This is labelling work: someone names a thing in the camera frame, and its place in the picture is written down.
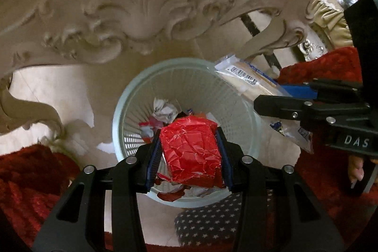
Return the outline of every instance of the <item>red package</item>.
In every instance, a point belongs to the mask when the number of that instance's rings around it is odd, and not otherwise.
[[[217,127],[211,120],[190,115],[161,129],[160,140],[173,182],[207,188],[223,186]]]

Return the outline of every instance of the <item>silver rivet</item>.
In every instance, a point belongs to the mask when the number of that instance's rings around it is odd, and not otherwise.
[[[128,163],[129,165],[133,165],[137,161],[138,159],[135,156],[129,156],[128,158],[126,158],[126,163]]]
[[[84,168],[84,173],[91,174],[91,173],[93,173],[94,170],[95,170],[95,167],[93,167],[93,166],[86,166]]]
[[[336,123],[336,119],[334,117],[327,117],[326,121],[328,123],[330,123],[330,124],[335,124]]]
[[[291,166],[291,165],[286,165],[283,169],[284,169],[285,172],[288,173],[288,174],[293,174],[293,173],[294,173],[294,167]]]
[[[252,163],[253,158],[251,156],[245,155],[241,158],[241,161],[244,163]]]

